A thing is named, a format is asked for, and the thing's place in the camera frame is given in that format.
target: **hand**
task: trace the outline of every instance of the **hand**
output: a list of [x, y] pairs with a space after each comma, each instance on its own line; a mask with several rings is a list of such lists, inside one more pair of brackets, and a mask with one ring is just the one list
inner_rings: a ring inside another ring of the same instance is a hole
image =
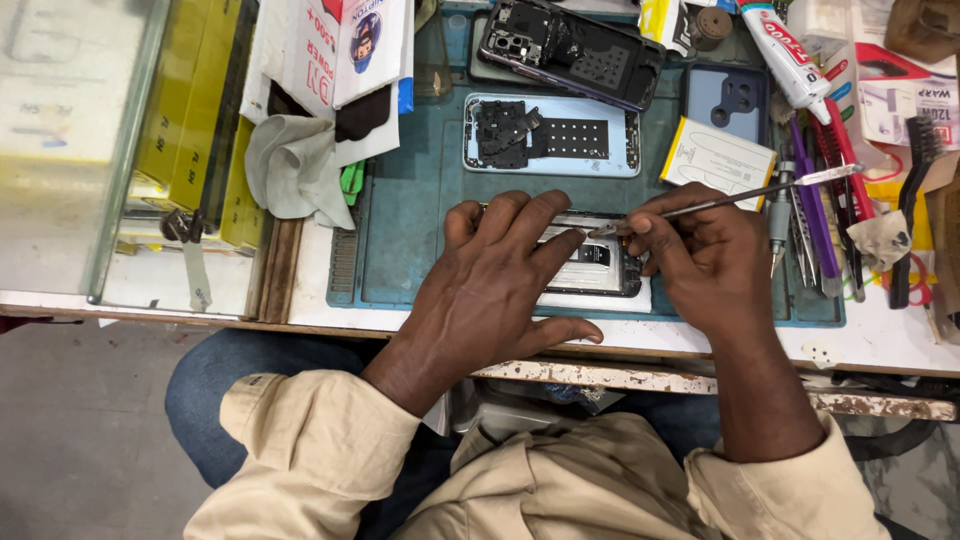
[[579, 317], [532, 320], [543, 289], [586, 234], [571, 229], [537, 241], [570, 208], [562, 191], [493, 198], [486, 211], [465, 201], [446, 213], [444, 254], [427, 274], [413, 311], [361, 377], [422, 416], [457, 380], [571, 339], [603, 341]]
[[634, 235], [631, 255], [650, 250], [643, 275], [662, 272], [670, 302], [714, 349], [718, 340], [732, 336], [773, 334], [766, 219], [734, 205], [689, 213], [673, 225], [659, 214], [722, 196], [699, 183], [671, 189], [632, 210], [625, 232]]

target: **spudger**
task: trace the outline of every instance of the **spudger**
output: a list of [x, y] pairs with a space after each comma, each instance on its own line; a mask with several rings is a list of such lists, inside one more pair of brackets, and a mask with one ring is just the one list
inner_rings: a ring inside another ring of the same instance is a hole
[[[827, 182], [830, 180], [836, 180], [838, 178], [843, 178], [849, 176], [853, 173], [858, 173], [863, 171], [863, 163], [856, 162], [849, 165], [843, 165], [840, 167], [834, 167], [832, 169], [827, 169], [825, 171], [820, 171], [818, 173], [808, 174], [806, 176], [800, 177], [797, 180], [791, 182], [784, 182], [782, 184], [771, 184], [766, 187], [761, 187], [759, 189], [753, 189], [751, 191], [745, 191], [743, 193], [737, 193], [735, 195], [729, 195], [727, 197], [721, 197], [713, 201], [707, 201], [705, 203], [700, 203], [699, 205], [693, 205], [692, 207], [686, 207], [685, 209], [676, 209], [664, 212], [660, 215], [663, 219], [672, 219], [682, 215], [689, 214], [691, 212], [713, 209], [723, 205], [729, 205], [731, 203], [737, 203], [739, 201], [744, 201], [746, 199], [753, 199], [754, 197], [759, 197], [760, 195], [766, 195], [767, 193], [773, 193], [775, 191], [780, 191], [781, 189], [786, 189], [791, 185], [814, 185], [821, 182]], [[597, 236], [603, 236], [605, 234], [616, 233], [617, 224], [611, 223], [606, 227], [601, 227], [600, 229], [595, 229], [587, 233], [587, 238], [596, 238]]]

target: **beige shirt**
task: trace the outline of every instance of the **beige shirt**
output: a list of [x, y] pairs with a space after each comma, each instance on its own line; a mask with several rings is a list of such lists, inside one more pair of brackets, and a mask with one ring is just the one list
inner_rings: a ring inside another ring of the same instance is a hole
[[[736, 464], [698, 449], [685, 472], [630, 413], [498, 447], [475, 432], [394, 538], [889, 539], [839, 428], [820, 420], [827, 440], [808, 454]], [[361, 508], [390, 495], [420, 423], [365, 381], [326, 370], [243, 378], [220, 421], [250, 455], [186, 539], [352, 538]]]

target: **red tool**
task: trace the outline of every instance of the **red tool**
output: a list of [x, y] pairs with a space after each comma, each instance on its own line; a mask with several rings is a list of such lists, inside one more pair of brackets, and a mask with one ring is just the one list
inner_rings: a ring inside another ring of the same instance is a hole
[[[836, 102], [826, 98], [824, 103], [827, 105], [827, 111], [830, 114], [828, 125], [821, 124], [813, 114], [807, 116], [813, 126], [813, 131], [817, 133], [817, 146], [820, 147], [820, 153], [824, 155], [827, 166], [830, 168], [856, 163], [856, 154], [853, 152], [850, 136], [847, 135], [847, 128], [843, 125], [843, 118], [840, 116], [840, 110], [837, 109]], [[853, 188], [853, 208], [856, 210], [856, 220], [860, 222], [874, 217], [874, 207], [870, 204], [870, 198], [867, 196], [867, 187], [863, 184], [863, 175], [853, 173], [849, 176], [849, 179]]]

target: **glue tube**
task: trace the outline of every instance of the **glue tube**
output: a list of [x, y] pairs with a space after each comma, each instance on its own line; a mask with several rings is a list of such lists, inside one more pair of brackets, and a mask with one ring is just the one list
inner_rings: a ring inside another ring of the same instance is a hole
[[804, 47], [777, 16], [770, 4], [736, 0], [744, 22], [754, 36], [756, 46], [767, 61], [774, 79], [794, 109], [807, 109], [823, 125], [830, 123], [824, 98], [830, 93], [830, 81], [824, 79], [806, 54]]

